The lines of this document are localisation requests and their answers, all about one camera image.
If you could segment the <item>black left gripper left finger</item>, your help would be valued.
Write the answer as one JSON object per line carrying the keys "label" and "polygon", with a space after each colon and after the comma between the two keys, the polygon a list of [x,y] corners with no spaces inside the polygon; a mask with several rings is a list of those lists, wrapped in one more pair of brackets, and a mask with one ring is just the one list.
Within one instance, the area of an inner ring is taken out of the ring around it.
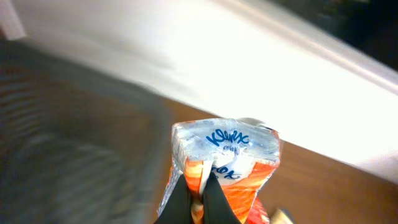
{"label": "black left gripper left finger", "polygon": [[184,177],[180,177],[154,224],[192,224],[192,195]]}

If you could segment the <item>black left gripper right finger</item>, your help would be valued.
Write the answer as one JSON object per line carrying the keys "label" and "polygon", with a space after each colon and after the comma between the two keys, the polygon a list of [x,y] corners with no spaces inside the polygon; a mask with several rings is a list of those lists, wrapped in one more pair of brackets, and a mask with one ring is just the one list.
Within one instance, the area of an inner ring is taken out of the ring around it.
{"label": "black left gripper right finger", "polygon": [[203,192],[204,224],[241,224],[233,213],[216,175],[210,173]]}

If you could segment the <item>red snack bag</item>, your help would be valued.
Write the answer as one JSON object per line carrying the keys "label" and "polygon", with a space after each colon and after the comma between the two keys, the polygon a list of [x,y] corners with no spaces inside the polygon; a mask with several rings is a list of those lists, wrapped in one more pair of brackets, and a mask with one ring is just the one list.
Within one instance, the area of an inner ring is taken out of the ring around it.
{"label": "red snack bag", "polygon": [[269,217],[258,197],[253,202],[246,224],[270,224]]}

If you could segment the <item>orange Kleenex tissue pack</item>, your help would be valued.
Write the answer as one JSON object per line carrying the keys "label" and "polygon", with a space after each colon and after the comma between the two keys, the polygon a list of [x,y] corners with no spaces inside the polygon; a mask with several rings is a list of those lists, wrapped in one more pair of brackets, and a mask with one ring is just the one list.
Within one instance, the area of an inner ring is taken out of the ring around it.
{"label": "orange Kleenex tissue pack", "polygon": [[180,177],[193,196],[194,223],[203,223],[203,192],[210,173],[241,223],[246,223],[258,192],[280,164],[278,132],[252,118],[211,118],[172,126],[172,166],[157,213],[160,215]]}

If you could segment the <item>cream rice cracker bag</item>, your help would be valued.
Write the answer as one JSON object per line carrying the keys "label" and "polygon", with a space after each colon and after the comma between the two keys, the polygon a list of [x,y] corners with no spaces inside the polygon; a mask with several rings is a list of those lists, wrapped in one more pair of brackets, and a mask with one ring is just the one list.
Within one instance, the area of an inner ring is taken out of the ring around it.
{"label": "cream rice cracker bag", "polygon": [[286,209],[277,209],[270,218],[270,224],[294,224],[294,219]]}

